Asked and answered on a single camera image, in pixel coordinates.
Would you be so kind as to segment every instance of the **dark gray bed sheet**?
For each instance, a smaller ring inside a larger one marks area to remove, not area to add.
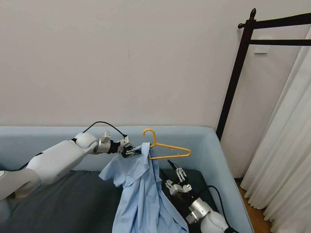
[[[171,177],[173,170],[165,170]],[[186,170],[198,192],[207,188],[202,174]],[[1,233],[110,233],[122,194],[98,172],[72,171],[57,183],[41,188],[14,207]],[[209,192],[201,198],[216,210]]]

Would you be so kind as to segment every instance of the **black cable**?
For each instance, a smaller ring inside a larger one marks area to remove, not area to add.
[[[111,126],[112,128],[114,128],[116,131],[118,131],[119,133],[121,133],[121,135],[123,136],[123,138],[127,137],[126,134],[123,134],[120,130],[118,130],[116,127],[114,127],[112,124],[109,124],[108,122],[105,121],[96,121],[93,124],[91,124],[86,130],[84,130],[83,132],[85,133],[86,131],[88,131],[90,128],[92,128],[93,125],[97,124],[97,123],[104,123],[107,124],[109,126]]]
[[[226,224],[227,224],[232,230],[234,230],[234,232],[239,233],[237,230],[235,230],[233,227],[230,226],[230,224],[229,224],[229,222],[228,222],[228,219],[227,219],[227,217],[226,217],[226,215],[225,215],[225,209],[224,209],[224,204],[223,204],[222,197],[220,196],[220,193],[219,193],[218,189],[217,189],[215,186],[213,186],[213,185],[208,185],[208,186],[207,186],[207,189],[206,189],[206,188],[205,188],[205,189],[202,189],[202,190],[198,193],[198,195],[200,195],[200,194],[203,193],[204,191],[209,191],[208,188],[213,188],[213,189],[216,190],[216,192],[217,192],[217,194],[218,194],[218,197],[219,197],[220,205],[221,205],[221,207],[222,207],[222,211],[223,211],[223,215],[224,215]]]

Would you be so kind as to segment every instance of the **sheer curtain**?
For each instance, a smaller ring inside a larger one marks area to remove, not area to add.
[[[311,30],[307,35],[311,39]],[[274,233],[311,233],[311,50],[302,47],[241,183]]]

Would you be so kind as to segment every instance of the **yellow hanger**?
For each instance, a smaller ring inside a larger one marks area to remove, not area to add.
[[[183,151],[188,151],[187,154],[177,154],[177,155],[168,155],[168,156],[158,156],[158,157],[152,157],[152,158],[148,158],[148,159],[167,159],[167,158],[180,158],[180,157],[188,157],[191,155],[191,150],[187,149],[187,148],[182,148],[182,147],[175,147],[175,146],[170,146],[170,145],[166,145],[166,144],[161,144],[161,143],[157,143],[156,142],[156,133],[153,129],[145,129],[142,132],[142,135],[145,136],[145,133],[147,131],[151,131],[152,132],[152,136],[154,138],[154,142],[153,144],[150,145],[150,148],[154,147],[154,146],[161,146],[161,147],[168,147],[171,149],[176,149],[176,150],[183,150]]]

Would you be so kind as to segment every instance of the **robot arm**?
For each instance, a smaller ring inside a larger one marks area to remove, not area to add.
[[[52,184],[76,167],[88,154],[120,153],[127,158],[137,152],[128,136],[114,142],[110,133],[97,139],[89,133],[79,133],[37,154],[19,171],[0,171],[0,201],[8,196],[23,198],[41,185]]]
[[[171,181],[167,179],[165,186],[169,189],[170,195],[180,198],[188,205],[190,214],[186,216],[189,224],[200,223],[202,233],[232,233],[236,232],[226,223],[225,218],[213,211],[192,189],[188,183],[187,175],[183,168],[168,160],[171,167],[176,171],[178,179]]]

